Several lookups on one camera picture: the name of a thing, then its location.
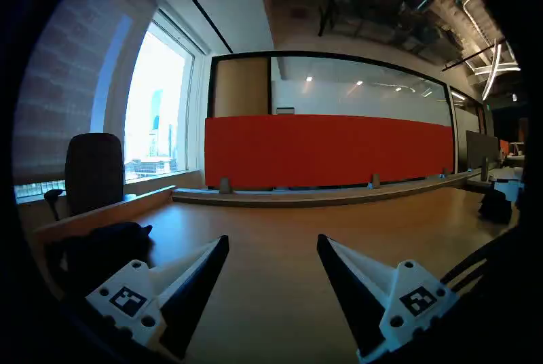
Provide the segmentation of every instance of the black office chair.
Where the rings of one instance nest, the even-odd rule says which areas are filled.
[[[74,136],[66,154],[64,178],[71,215],[125,200],[124,163],[119,139],[109,133]],[[61,189],[54,189],[44,195],[57,221],[56,202],[61,193]]]

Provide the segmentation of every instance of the desk surface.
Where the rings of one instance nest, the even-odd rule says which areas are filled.
[[[160,265],[227,234],[230,253],[187,351],[192,363],[357,363],[356,345],[316,252],[317,235],[391,266],[412,258],[441,277],[506,229],[478,218],[481,194],[450,187],[322,208],[166,203],[152,224]],[[517,219],[515,210],[510,226]]]

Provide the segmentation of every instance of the screw hole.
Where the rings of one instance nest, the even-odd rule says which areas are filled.
[[[141,324],[144,325],[145,327],[152,327],[156,324],[157,322],[155,321],[154,318],[152,318],[151,316],[144,316],[142,319],[141,319]]]
[[[119,329],[119,334],[122,337],[132,338],[132,330],[130,330],[128,327],[121,327]]]
[[[115,326],[115,319],[113,318],[113,316],[104,316],[104,322],[108,326]]]
[[[401,316],[394,316],[390,319],[390,325],[393,327],[400,327],[403,325],[403,319]]]

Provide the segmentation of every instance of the window blind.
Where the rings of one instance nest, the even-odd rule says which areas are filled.
[[[14,184],[63,179],[71,138],[112,132],[103,126],[117,61],[127,43],[141,44],[154,10],[149,0],[61,1],[22,81],[14,117]],[[137,26],[142,20],[145,25]],[[134,63],[136,55],[129,58]],[[128,89],[115,93],[128,96]]]

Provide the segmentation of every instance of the ceiling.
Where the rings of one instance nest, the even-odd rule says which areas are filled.
[[[291,18],[317,23],[329,5],[329,0],[269,1],[273,14],[283,11]],[[480,52],[504,37],[482,0],[334,0],[324,32],[386,43],[438,66]],[[472,73],[490,66],[493,51],[488,49],[463,65]],[[517,65],[507,43],[502,44],[500,62]],[[505,73],[496,73],[496,84]],[[474,74],[468,79],[483,91],[488,77],[488,73]]]

